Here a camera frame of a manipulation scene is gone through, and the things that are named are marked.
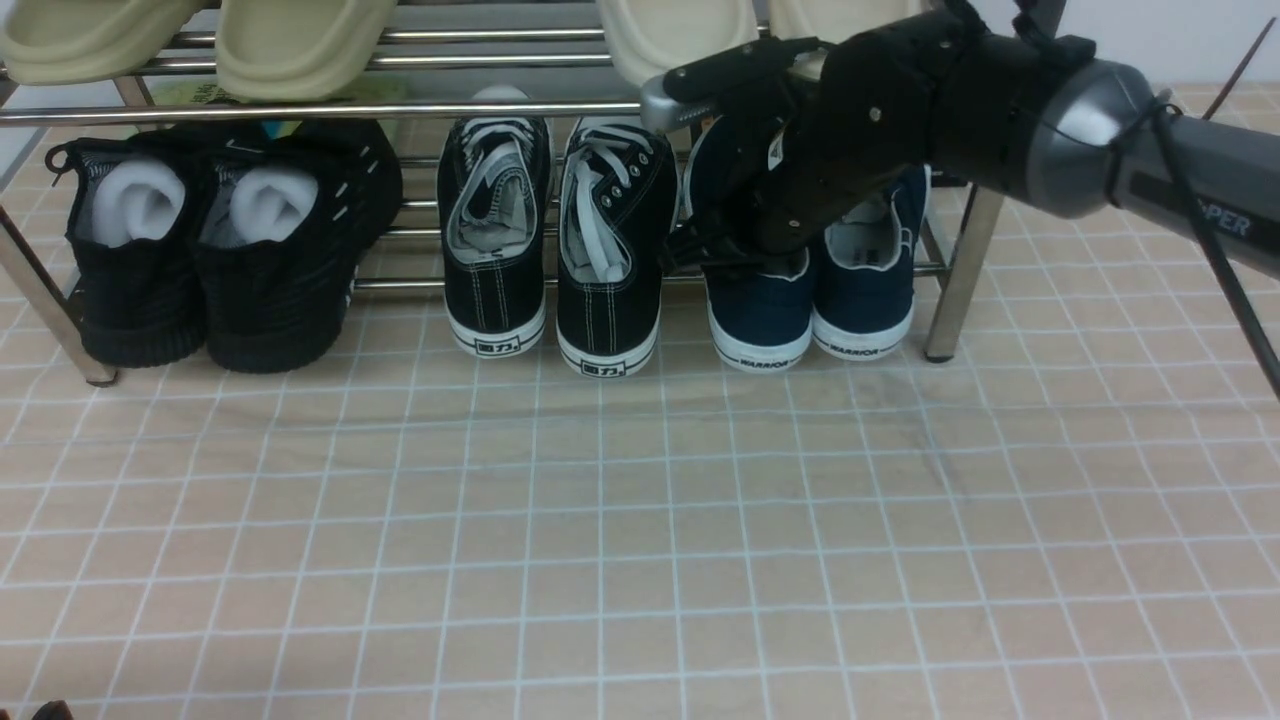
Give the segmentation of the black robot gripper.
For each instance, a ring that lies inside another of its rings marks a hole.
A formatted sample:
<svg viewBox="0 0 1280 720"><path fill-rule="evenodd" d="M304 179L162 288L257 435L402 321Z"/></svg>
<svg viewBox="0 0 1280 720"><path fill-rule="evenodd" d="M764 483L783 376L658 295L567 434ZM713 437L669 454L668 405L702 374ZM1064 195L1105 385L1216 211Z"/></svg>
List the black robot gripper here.
<svg viewBox="0 0 1280 720"><path fill-rule="evenodd" d="M787 119L722 117L737 159L724 190L662 242L668 274L791 277L804 249L934 147L945 82L989 36L974 12L928 12L827 50L817 87Z"/></svg>

